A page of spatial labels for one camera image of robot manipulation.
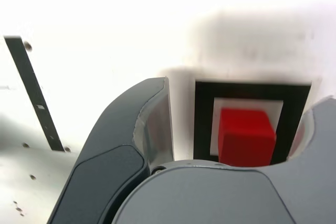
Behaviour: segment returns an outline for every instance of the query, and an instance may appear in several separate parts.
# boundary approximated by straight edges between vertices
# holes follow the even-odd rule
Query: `white surface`
[[[250,99],[214,99],[214,113],[212,118],[210,154],[218,155],[218,130],[222,109],[248,109],[264,111],[274,131],[277,130],[283,101],[250,100]]]
[[[1,0],[1,7],[0,34],[21,35],[32,45],[29,57],[56,129],[74,155],[103,109],[148,77],[170,79],[176,159],[192,157],[195,78],[313,80],[308,104],[336,94],[336,0]],[[6,87],[0,120],[14,125],[5,134],[0,128],[1,150],[12,155],[8,148],[29,141],[49,154],[7,56],[0,40],[0,86]],[[22,151],[29,164],[35,156]],[[49,156],[32,165],[49,165]],[[29,211],[30,219],[9,211],[12,200],[3,197],[0,222],[18,223],[19,216],[22,223],[44,223],[39,211],[46,216],[56,198],[44,192],[56,194],[62,183],[38,191],[20,179],[17,166],[8,166],[13,173],[1,179],[3,190],[29,198],[19,204],[44,204]],[[55,166],[64,176],[70,171]],[[27,187],[26,194],[12,181]]]

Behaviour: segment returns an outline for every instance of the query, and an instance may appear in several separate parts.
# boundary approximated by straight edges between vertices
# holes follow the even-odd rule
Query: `red cube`
[[[239,167],[269,165],[275,142],[276,134],[264,111],[222,109],[219,162]]]

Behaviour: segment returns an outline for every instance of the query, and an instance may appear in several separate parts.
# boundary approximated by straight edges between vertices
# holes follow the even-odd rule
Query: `black metal strip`
[[[64,151],[22,39],[20,37],[5,37],[5,41],[50,148],[53,151]]]

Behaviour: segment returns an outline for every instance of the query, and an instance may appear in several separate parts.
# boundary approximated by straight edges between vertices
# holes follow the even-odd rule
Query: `black square frame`
[[[210,155],[215,98],[283,101],[276,130],[277,140],[271,164],[286,161],[298,128],[311,84],[265,84],[196,81],[194,159],[218,162]]]

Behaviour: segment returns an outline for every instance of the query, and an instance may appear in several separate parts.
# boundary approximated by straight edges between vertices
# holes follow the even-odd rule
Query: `screw hole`
[[[71,152],[71,150],[70,150],[69,147],[64,147],[64,150],[65,150],[66,152]]]
[[[23,42],[23,45],[25,46],[25,49],[28,51],[28,52],[31,52],[32,51],[32,47],[31,47],[31,44],[29,44],[29,42],[25,41]]]

